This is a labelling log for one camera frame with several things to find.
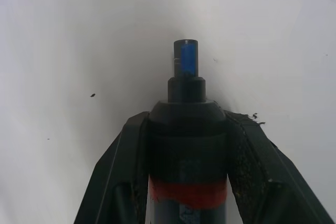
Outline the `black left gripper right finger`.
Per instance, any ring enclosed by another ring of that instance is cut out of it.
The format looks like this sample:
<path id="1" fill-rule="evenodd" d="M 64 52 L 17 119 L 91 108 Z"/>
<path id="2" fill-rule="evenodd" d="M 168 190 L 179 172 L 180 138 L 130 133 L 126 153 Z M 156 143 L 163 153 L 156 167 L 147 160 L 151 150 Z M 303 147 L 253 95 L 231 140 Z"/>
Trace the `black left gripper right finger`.
<path id="1" fill-rule="evenodd" d="M 225 115 L 228 177 L 243 224 L 335 224 L 259 123 L 244 114 Z"/>

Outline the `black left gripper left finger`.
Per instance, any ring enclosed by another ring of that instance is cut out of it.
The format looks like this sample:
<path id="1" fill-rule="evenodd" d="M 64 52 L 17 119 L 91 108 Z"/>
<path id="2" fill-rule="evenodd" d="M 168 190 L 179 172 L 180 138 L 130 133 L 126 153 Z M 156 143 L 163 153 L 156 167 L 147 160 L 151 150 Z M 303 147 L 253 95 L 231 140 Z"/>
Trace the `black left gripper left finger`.
<path id="1" fill-rule="evenodd" d="M 73 224 L 145 224 L 148 116 L 129 118 L 98 160 Z"/>

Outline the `black marker with blue tip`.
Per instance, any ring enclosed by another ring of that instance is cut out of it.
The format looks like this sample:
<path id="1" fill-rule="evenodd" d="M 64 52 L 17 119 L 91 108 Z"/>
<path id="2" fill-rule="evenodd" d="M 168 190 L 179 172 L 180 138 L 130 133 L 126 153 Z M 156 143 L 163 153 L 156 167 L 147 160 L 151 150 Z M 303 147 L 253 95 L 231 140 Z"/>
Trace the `black marker with blue tip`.
<path id="1" fill-rule="evenodd" d="M 175 41 L 173 57 L 148 122 L 150 224 L 226 224 L 226 116 L 206 98 L 198 42 Z"/>

